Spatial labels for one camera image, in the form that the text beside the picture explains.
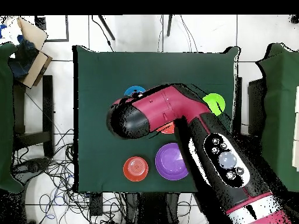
blue object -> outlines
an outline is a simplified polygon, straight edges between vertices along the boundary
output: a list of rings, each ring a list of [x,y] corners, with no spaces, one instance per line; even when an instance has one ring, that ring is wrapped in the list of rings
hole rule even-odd
[[[13,76],[15,78],[25,77],[31,68],[39,51],[35,48],[34,44],[28,40],[23,41],[18,45],[18,50],[15,52],[15,58],[8,60]]]
[[[1,30],[7,28],[7,25],[0,25],[0,39],[2,38]]]
[[[24,40],[23,35],[18,35],[17,36],[18,42],[21,43]]]
[[[133,93],[144,93],[146,90],[140,86],[132,86],[129,87],[125,92],[124,95],[131,96]]]

black cable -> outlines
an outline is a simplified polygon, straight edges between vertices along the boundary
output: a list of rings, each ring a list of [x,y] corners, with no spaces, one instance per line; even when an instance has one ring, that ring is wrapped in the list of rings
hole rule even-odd
[[[16,161],[17,161],[17,163],[19,165],[20,162],[19,162],[19,151],[18,150],[16,151]]]
[[[161,33],[162,33],[162,31],[160,32],[160,35],[159,35],[159,40],[158,40],[158,52],[159,52],[159,44],[160,44],[160,37],[161,37]]]
[[[194,41],[193,35],[192,35],[191,32],[189,31],[189,29],[188,29],[186,23],[184,22],[184,20],[183,20],[183,18],[182,18],[182,15],[180,15],[180,18],[182,19],[182,22],[183,22],[183,25],[184,25],[186,31],[190,33],[190,35],[191,35],[191,37],[192,37],[192,39],[193,39],[193,42],[194,42],[196,51],[199,52],[199,51],[197,50],[196,43],[195,43],[195,41]]]
[[[92,20],[94,23],[96,23],[96,24],[102,29],[102,27],[100,26],[100,24],[99,24],[98,22],[94,21],[94,19],[93,19],[93,15],[91,16],[91,20]],[[108,40],[108,38],[107,38],[107,36],[105,35],[105,32],[104,32],[103,29],[102,29],[102,32],[103,32],[104,36],[106,37],[108,46],[110,46],[111,50],[113,51],[113,49],[112,49],[112,47],[111,47],[111,42],[110,42],[110,40]]]
[[[186,30],[186,33],[187,33],[187,35],[188,35],[188,39],[189,39],[189,43],[190,43],[190,49],[191,49],[191,52],[192,52],[192,44],[191,44],[191,39],[190,39],[189,33],[188,33],[188,31],[187,31],[187,28],[186,28],[186,26],[184,25],[184,22],[183,22],[183,27],[185,28],[185,30]]]
[[[177,221],[174,219],[173,215],[172,215],[171,207],[169,206],[169,203],[168,203],[168,201],[167,201],[167,198],[166,198],[166,204],[167,204],[167,207],[168,207],[169,214],[170,214],[170,216],[171,216],[171,220],[172,220],[172,222],[177,222]]]
[[[74,153],[74,145],[72,143],[68,144],[68,145],[63,145],[62,147],[60,147],[59,149],[57,149],[57,151],[59,151],[60,149],[62,149],[64,146],[66,146],[66,154],[69,160],[64,160],[61,162],[57,162],[55,160],[52,160],[49,164],[49,167],[47,168],[47,170],[45,171],[45,173],[50,176],[53,184],[55,185],[56,189],[59,190],[60,192],[54,195],[54,199],[52,201],[50,201],[50,203],[47,205],[48,206],[48,211],[50,210],[50,208],[52,207],[52,205],[54,205],[55,202],[55,198],[57,196],[62,197],[64,204],[67,206],[67,210],[64,212],[64,214],[60,217],[59,223],[61,223],[62,218],[65,216],[65,214],[70,210],[75,214],[81,214],[88,222],[89,224],[98,224],[95,222],[91,221],[91,216],[89,214],[89,205],[86,202],[86,198],[84,196],[84,194],[77,194],[75,192],[72,192],[72,188],[71,186],[68,184],[68,179],[70,177],[70,175],[72,175],[73,173],[69,170],[68,166],[70,164],[72,164],[72,155]],[[118,197],[116,196],[117,201],[120,204],[120,208],[119,206],[114,202],[112,203],[112,205],[117,206],[118,210],[117,211],[112,211],[112,207],[110,207],[110,212],[104,212],[103,214],[105,216],[108,217],[108,220],[105,221],[101,221],[101,224],[111,224],[113,222],[113,218],[115,217],[115,213],[120,211],[121,213],[121,223],[123,221],[123,219],[126,219],[126,215],[123,213],[124,211],[124,205],[121,201],[119,201]],[[45,213],[45,217],[42,219],[42,221],[39,223],[41,224],[44,219],[47,217],[47,212]]]
[[[164,52],[164,15],[162,15],[162,52]]]
[[[25,154],[27,154],[27,153],[29,152],[29,148],[26,147],[26,149],[27,149],[27,151],[26,151],[24,154],[22,154],[22,155],[20,156],[20,158],[19,158],[19,161],[20,161],[20,162],[21,162],[22,157],[23,157]]]
[[[56,127],[57,131],[59,132],[60,136],[62,136],[59,129],[58,129],[58,127],[55,125],[55,123],[52,121],[52,119],[46,113],[44,113],[44,111],[35,103],[35,101],[29,96],[29,94],[27,94],[27,96],[39,108],[39,110],[41,110],[41,112],[53,123],[53,125]]]
[[[55,145],[55,147],[60,143],[60,141],[67,135],[67,133],[69,132],[69,131],[74,131],[74,129],[69,129],[60,139],[59,139],[59,141],[56,143],[56,145]]]
[[[185,203],[188,204],[188,206],[189,206],[189,211],[188,211],[186,214],[184,214],[184,215],[179,215],[178,217],[186,216],[186,215],[188,215],[188,214],[190,213],[190,211],[191,211],[191,205],[190,205],[188,202],[186,202],[186,201],[181,201],[181,202],[179,202],[179,203],[178,203],[178,206],[179,206],[179,204],[181,204],[181,203],[183,203],[183,202],[185,202]]]

black chair leg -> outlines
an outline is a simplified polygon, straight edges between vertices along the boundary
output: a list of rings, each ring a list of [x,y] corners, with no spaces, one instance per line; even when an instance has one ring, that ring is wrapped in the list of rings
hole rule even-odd
[[[107,32],[109,33],[111,39],[112,39],[112,40],[115,40],[115,37],[114,37],[114,35],[112,34],[111,30],[109,29],[107,23],[105,22],[103,16],[99,15],[98,17],[100,18],[100,21],[103,23],[105,29],[106,29]]]
[[[53,77],[51,75],[43,76],[43,132],[49,133],[49,139],[43,142],[44,155],[46,157],[54,156],[54,138],[53,138]]]
[[[291,23],[298,24],[299,23],[299,15],[293,15],[291,18]]]
[[[173,15],[169,15],[169,16],[168,16],[167,37],[169,37],[169,36],[171,35],[171,22],[172,22],[172,16],[173,16]]]

table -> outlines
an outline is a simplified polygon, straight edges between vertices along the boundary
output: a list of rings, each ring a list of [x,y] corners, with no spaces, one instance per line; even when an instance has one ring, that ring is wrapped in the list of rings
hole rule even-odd
[[[195,84],[207,93],[221,94],[226,102],[225,112],[232,117],[234,61],[238,47],[218,54],[96,53],[79,46],[74,46],[73,52],[75,99],[78,97],[78,105],[74,107],[78,190],[91,193],[197,191],[191,175],[179,181],[169,181],[161,177],[155,168],[158,149],[169,142],[176,142],[174,135],[160,134],[151,139],[149,136],[135,140],[117,139],[107,129],[106,114],[111,104],[123,97],[130,86],[149,89],[170,82],[184,83],[190,87]],[[230,130],[231,121],[222,116],[220,120]],[[138,183],[127,180],[123,174],[124,162],[131,156],[141,156],[149,165],[147,177]]]

cardboard box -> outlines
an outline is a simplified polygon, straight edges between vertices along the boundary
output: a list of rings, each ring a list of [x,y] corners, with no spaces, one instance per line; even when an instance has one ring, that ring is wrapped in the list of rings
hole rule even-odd
[[[18,17],[18,25],[22,30],[24,38],[32,42],[35,45],[35,48],[40,51],[48,36],[46,32],[21,17]],[[52,58],[49,55],[40,51],[29,69],[28,75],[24,79],[18,81],[29,88],[37,86],[51,60]]]

